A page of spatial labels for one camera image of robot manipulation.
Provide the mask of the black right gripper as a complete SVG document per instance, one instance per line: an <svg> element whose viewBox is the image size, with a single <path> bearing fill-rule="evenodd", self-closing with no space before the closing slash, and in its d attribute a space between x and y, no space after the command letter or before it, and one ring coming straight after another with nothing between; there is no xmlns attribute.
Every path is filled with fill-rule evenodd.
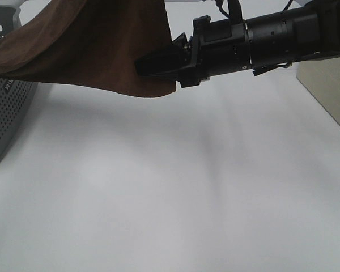
<svg viewBox="0 0 340 272"><path fill-rule="evenodd" d="M189 42L182 33L134 64L139 76L178 81L182 88L198 86L217 75L249 70L252 65L246 21L196 18Z"/></svg>

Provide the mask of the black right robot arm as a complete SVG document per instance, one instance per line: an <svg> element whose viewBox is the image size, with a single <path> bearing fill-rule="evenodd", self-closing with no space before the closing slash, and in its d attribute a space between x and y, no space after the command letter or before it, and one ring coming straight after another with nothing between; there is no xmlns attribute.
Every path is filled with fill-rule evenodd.
<svg viewBox="0 0 340 272"><path fill-rule="evenodd" d="M213 76L252 70L261 75L296 62L340 57L340 1L309 1L300 8L245 20L239 1L225 19L193 20L180 35L135 62L137 73L193 87Z"/></svg>

